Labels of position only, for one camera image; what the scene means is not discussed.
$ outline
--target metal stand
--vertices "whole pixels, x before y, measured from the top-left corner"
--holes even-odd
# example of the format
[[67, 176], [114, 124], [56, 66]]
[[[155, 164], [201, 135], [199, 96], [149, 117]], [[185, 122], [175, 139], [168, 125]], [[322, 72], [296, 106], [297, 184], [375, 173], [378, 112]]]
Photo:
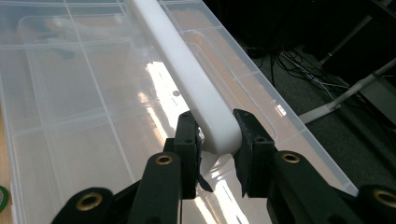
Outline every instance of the metal stand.
[[377, 77], [381, 77], [382, 75], [384, 75], [395, 64], [396, 64], [396, 58], [393, 59], [392, 61], [390, 61], [389, 63], [385, 64], [380, 69], [374, 71], [368, 77], [357, 82], [348, 91], [344, 92], [341, 96], [339, 96], [332, 102], [300, 115], [299, 116], [300, 120], [304, 124], [307, 124], [315, 119], [319, 119], [319, 118], [333, 112], [334, 110], [340, 108], [341, 107], [340, 104], [343, 103], [347, 98], [351, 97], [356, 92], [358, 92], [361, 89], [363, 89], [364, 87], [368, 86], [370, 83], [375, 81]]

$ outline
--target white plastic bar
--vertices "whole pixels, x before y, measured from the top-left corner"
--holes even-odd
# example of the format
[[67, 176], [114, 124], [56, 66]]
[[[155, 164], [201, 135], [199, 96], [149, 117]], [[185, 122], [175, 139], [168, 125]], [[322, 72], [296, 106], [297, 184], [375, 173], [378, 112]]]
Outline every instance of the white plastic bar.
[[204, 132], [204, 150], [216, 154], [234, 153], [242, 135], [231, 109], [178, 34], [157, 0], [130, 0], [128, 17], [134, 15], [149, 36], [177, 84], [191, 113]]

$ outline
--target green object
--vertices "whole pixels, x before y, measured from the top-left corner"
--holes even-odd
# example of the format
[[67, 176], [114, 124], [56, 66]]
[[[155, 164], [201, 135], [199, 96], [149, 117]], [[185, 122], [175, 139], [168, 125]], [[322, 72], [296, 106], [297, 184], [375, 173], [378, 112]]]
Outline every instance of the green object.
[[0, 212], [6, 207], [8, 202], [8, 191], [3, 186], [0, 186]]

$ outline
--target black cable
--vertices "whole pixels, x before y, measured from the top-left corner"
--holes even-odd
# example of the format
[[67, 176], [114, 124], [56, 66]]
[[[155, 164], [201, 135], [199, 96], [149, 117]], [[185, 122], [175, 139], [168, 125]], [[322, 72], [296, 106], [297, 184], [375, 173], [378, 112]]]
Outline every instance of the black cable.
[[219, 20], [222, 21], [222, 11], [221, 11], [221, 6], [220, 6], [220, 0], [217, 1], [218, 2], [218, 13], [219, 13]]
[[271, 64], [271, 81], [273, 83], [273, 87], [275, 87], [275, 79], [274, 79], [274, 64], [275, 64], [275, 54], [271, 52], [270, 54], [270, 64]]
[[260, 66], [259, 66], [259, 68], [261, 68], [261, 67], [262, 67], [262, 63], [264, 62], [264, 58], [265, 58], [265, 55], [264, 55], [264, 56], [262, 56], [262, 61], [260, 62]]
[[[296, 56], [296, 55], [298, 55], [298, 52], [295, 52], [295, 51], [293, 51], [293, 53], [295, 53], [295, 55], [292, 55], [291, 53], [287, 53], [288, 55], [287, 55], [287, 57], [289, 58], [289, 60], [292, 60], [294, 63], [297, 63], [298, 64], [298, 62], [296, 62], [295, 60], [293, 60], [293, 59], [295, 59], [295, 58], [297, 58], [297, 57], [300, 57], [300, 56]], [[305, 77], [304, 79], [306, 80], [306, 81], [309, 81], [314, 87], [316, 87], [317, 89], [320, 89], [320, 90], [322, 90], [322, 91], [326, 91], [326, 90], [324, 90], [323, 88], [321, 88], [320, 86], [318, 86], [318, 83], [317, 82], [312, 82], [312, 80], [313, 80], [313, 78], [307, 78], [306, 77], [306, 75], [308, 75], [306, 72], [302, 72], [300, 69], [298, 69], [298, 67], [297, 66], [295, 66], [295, 64], [294, 64], [294, 66], [295, 66], [295, 68], [294, 69], [289, 69], [282, 61], [281, 61], [281, 58], [278, 56], [278, 65], [282, 68], [282, 69], [284, 69], [289, 75], [291, 75], [291, 76], [293, 76], [293, 77], [297, 77], [297, 78], [299, 78], [299, 79], [302, 79], [301, 77], [299, 77], [298, 75], [294, 75], [294, 74], [292, 74], [291, 72], [294, 72], [294, 73], [299, 73], [300, 75], [303, 75], [303, 77]], [[321, 70], [320, 69], [318, 69], [317, 67], [314, 67], [313, 69], [316, 69], [316, 70], [319, 70], [320, 71], [320, 73], [322, 73], [322, 74], [324, 74], [323, 72], [321, 72]], [[335, 82], [333, 82], [332, 80], [329, 80], [329, 78], [327, 77], [327, 76], [323, 76], [323, 77], [315, 77], [317, 80], [319, 80], [319, 81], [321, 81], [322, 82], [322, 85], [323, 84], [333, 84], [333, 85], [340, 85], [340, 84], [338, 84], [338, 83], [335, 83]], [[345, 90], [344, 89], [342, 89], [342, 90], [340, 90], [341, 89], [341, 87], [337, 87], [337, 86], [332, 86], [332, 85], [328, 85], [328, 86], [326, 86], [326, 89], [327, 89], [327, 91], [330, 91], [330, 92], [345, 92]], [[364, 100], [362, 100], [362, 99], [359, 99], [359, 98], [361, 98], [361, 97], [359, 97], [359, 93], [355, 93], [354, 95], [353, 95], [353, 97], [354, 98], [356, 98], [356, 100], [358, 100], [358, 101], [360, 101], [360, 102], [362, 102], [363, 104], [366, 104], [365, 102], [364, 102]], [[351, 108], [358, 108], [358, 109], [363, 109], [362, 107], [361, 107], [361, 105], [351, 105], [349, 102], [347, 102], [347, 101], [345, 101], [345, 102], [343, 102], [343, 104], [345, 104], [345, 105], [347, 105], [348, 107], [351, 107]]]
[[290, 69], [290, 68], [288, 68], [286, 65], [285, 65], [285, 63], [283, 63], [282, 62], [282, 59], [280, 58], [280, 52], [276, 55], [276, 63], [278, 64], [278, 66], [280, 67], [280, 68], [282, 68], [283, 70], [285, 70], [287, 73], [288, 73], [288, 75], [290, 75], [290, 76], [292, 76], [292, 77], [296, 77], [296, 78], [299, 78], [299, 79], [303, 79], [303, 80], [305, 80], [305, 81], [308, 81], [309, 83], [311, 83], [315, 88], [317, 88], [317, 89], [319, 89], [319, 90], [321, 90], [321, 91], [330, 91], [330, 92], [342, 92], [342, 91], [339, 91], [339, 90], [334, 90], [334, 87], [333, 88], [331, 88], [331, 86], [329, 86], [329, 89], [331, 89], [331, 90], [329, 90], [328, 88], [326, 88], [326, 89], [324, 89], [323, 87], [320, 87], [320, 86], [318, 86], [318, 85], [323, 85], [322, 84], [322, 82], [320, 82], [320, 83], [317, 83], [317, 81], [315, 81], [315, 82], [313, 82], [313, 79], [314, 78], [316, 78], [316, 77], [314, 77], [314, 76], [312, 76], [312, 74], [309, 72], [309, 71], [302, 71], [301, 70], [301, 68], [299, 68], [299, 67], [297, 67], [295, 64], [293, 64], [292, 63], [292, 66], [294, 66], [294, 68], [293, 69]]
[[[287, 54], [289, 54], [289, 56], [291, 57], [297, 57], [297, 56], [292, 56], [289, 52], [287, 52]], [[292, 65], [295, 67], [295, 69], [298, 70], [298, 72], [303, 74], [303, 77], [305, 77], [306, 75], [310, 76], [309, 80], [311, 81], [314, 77], [321, 77], [318, 76], [314, 73], [312, 73], [311, 71], [309, 71], [308, 69], [306, 69], [301, 63], [294, 61], [292, 58], [288, 57], [287, 55], [283, 54], [283, 57], [287, 58], [288, 61], [292, 61]]]
[[313, 63], [311, 63], [309, 60], [307, 60], [303, 55], [301, 55], [299, 52], [295, 51], [295, 50], [291, 50], [291, 52], [295, 53], [296, 55], [298, 55], [301, 58], [301, 63], [300, 65], [302, 65], [303, 62], [308, 62], [309, 64], [312, 65], [312, 67], [308, 67], [308, 66], [304, 66], [304, 68], [308, 68], [308, 69], [313, 69], [313, 70], [317, 70], [321, 73], [320, 77], [326, 76], [326, 74], [323, 72], [323, 70], [321, 70], [320, 68], [317, 68]]
[[230, 0], [230, 1], [228, 2], [227, 8], [225, 9], [224, 26], [226, 26], [226, 27], [228, 27], [227, 20], [228, 20], [228, 16], [229, 16], [229, 12], [230, 12], [230, 7], [231, 7], [231, 2], [232, 2], [232, 1], [233, 1], [233, 0]]
[[304, 62], [303, 57], [294, 50], [283, 50], [283, 52], [287, 53], [289, 57], [298, 64], [302, 64]]

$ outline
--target transparent storage bin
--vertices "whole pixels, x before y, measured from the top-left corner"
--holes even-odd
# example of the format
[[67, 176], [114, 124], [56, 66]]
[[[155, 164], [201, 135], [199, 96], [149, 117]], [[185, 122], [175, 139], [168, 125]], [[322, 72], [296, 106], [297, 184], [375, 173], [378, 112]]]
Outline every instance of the transparent storage bin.
[[[254, 113], [279, 150], [305, 155], [331, 185], [356, 193], [202, 1], [159, 2], [230, 109]], [[49, 223], [86, 188], [133, 184], [188, 110], [118, 0], [0, 0], [0, 90], [15, 223]], [[220, 161], [205, 176], [215, 192], [198, 188], [184, 222], [270, 223], [265, 200], [240, 197], [231, 156]]]

